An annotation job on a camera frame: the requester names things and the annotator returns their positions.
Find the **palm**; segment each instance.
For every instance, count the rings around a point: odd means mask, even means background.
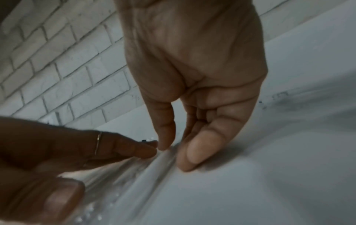
[[[171,102],[181,98],[188,116],[178,166],[190,170],[232,140],[252,113],[267,74],[260,21],[250,0],[143,2],[120,11],[126,58],[159,149],[175,138]],[[133,27],[133,20],[141,23]]]

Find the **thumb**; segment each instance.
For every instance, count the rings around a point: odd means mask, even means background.
[[[0,218],[26,223],[54,223],[67,218],[84,196],[80,181],[0,170]]]
[[[142,95],[158,134],[158,149],[168,149],[175,139],[174,111],[171,103],[158,102]]]

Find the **light skin hand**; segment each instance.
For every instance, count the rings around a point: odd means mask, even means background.
[[[0,124],[0,219],[5,221],[61,222],[81,201],[85,186],[56,175],[156,155],[156,141],[104,132],[94,155],[98,131],[2,117]]]
[[[251,0],[115,0],[126,59],[159,136],[175,139],[171,102],[187,112],[177,157],[184,171],[220,151],[243,128],[267,74]]]

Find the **hand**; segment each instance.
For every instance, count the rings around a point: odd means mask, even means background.
[[[195,168],[249,119],[267,74],[251,0],[115,0],[126,59],[159,136],[175,139],[171,102],[187,112],[177,164]]]
[[[157,142],[136,142],[98,131],[78,131],[0,117],[0,219],[53,223],[65,219],[84,195],[84,184],[56,177],[132,156],[151,158]]]

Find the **clear plastic film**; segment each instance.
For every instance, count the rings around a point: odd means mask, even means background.
[[[149,160],[129,159],[92,171],[63,174],[82,180],[86,194],[62,224],[140,224],[145,209],[175,164],[176,147]]]

